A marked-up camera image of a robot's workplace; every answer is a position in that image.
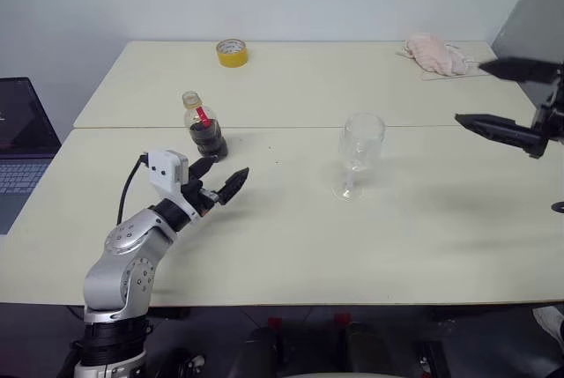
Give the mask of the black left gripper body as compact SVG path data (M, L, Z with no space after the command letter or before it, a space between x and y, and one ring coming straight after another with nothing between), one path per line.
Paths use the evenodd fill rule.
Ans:
M194 179L183 184L181 186L181 193L199 216L205 216L219 201L218 193L205 189L201 180Z

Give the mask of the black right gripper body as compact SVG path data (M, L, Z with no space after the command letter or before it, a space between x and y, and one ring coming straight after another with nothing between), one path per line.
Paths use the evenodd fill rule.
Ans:
M547 145L549 140L563 142L563 83L559 82L552 95L536 111L531 125L534 145Z

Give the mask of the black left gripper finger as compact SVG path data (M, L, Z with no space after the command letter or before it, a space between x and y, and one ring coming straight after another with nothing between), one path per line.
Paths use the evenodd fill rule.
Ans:
M233 173L224 186L216 192L217 202L221 205L227 204L243 187L249 175L249 168L245 167Z
M206 175L212 166L218 161L216 155L205 156L189 166L189 180L199 180Z

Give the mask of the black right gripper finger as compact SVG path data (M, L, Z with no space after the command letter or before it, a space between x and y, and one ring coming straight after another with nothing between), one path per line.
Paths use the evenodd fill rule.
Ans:
M487 114L455 114L455 120L475 134L520 148L534 159L544 155L550 137L546 125L539 121L524 127L514 120Z
M553 83L563 76L563 64L522 57L502 57L479 64L479 68L503 80L518 83Z

